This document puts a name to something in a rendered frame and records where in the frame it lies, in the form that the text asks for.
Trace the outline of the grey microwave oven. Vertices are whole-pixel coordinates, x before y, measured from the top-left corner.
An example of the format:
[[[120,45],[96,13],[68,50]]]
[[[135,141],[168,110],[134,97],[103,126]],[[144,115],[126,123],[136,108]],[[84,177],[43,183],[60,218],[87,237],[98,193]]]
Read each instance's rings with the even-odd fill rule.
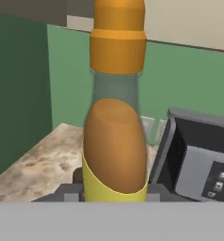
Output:
[[[224,117],[168,110],[152,184],[191,201],[224,201]]]

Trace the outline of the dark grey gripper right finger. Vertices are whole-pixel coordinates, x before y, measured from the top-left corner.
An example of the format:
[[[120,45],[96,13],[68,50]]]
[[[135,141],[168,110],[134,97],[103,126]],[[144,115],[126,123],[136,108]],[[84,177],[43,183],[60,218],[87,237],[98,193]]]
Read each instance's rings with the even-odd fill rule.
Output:
[[[189,199],[170,193],[161,184],[148,184],[146,201],[184,202],[189,201]]]

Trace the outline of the white wall socket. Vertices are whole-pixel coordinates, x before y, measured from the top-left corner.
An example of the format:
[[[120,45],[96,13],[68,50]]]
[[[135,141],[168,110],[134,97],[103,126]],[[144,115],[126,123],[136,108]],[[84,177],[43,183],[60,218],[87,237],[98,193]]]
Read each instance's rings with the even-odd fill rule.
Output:
[[[145,137],[147,140],[149,140],[152,133],[152,128],[154,125],[154,118],[141,116],[140,120],[143,126]]]
[[[158,123],[157,133],[156,133],[156,137],[155,137],[155,142],[157,144],[159,144],[162,139],[162,136],[165,132],[166,124],[167,124],[167,122],[165,120],[160,120]]]

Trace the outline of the dark green cabinet side panel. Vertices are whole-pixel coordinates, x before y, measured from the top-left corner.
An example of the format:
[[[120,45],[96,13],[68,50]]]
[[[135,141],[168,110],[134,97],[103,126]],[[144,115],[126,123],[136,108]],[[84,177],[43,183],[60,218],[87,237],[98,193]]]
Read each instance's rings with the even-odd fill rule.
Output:
[[[47,25],[0,14],[0,174],[51,130]]]

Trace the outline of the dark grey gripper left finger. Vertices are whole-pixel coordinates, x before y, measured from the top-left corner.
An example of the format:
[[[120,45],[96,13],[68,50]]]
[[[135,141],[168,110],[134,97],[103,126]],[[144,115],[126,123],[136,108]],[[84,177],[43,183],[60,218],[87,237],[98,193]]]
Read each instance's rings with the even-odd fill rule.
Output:
[[[70,184],[61,184],[54,193],[38,198],[34,202],[79,202],[84,200],[82,169],[78,168],[73,172]]]

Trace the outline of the honey bottle with orange cap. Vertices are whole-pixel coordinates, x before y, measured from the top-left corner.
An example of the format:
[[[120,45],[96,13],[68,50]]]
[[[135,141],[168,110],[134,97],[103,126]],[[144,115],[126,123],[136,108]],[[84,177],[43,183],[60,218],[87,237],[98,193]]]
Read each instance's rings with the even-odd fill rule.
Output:
[[[138,113],[144,0],[95,0],[89,35],[92,104],[82,141],[86,201],[144,201],[149,174]]]

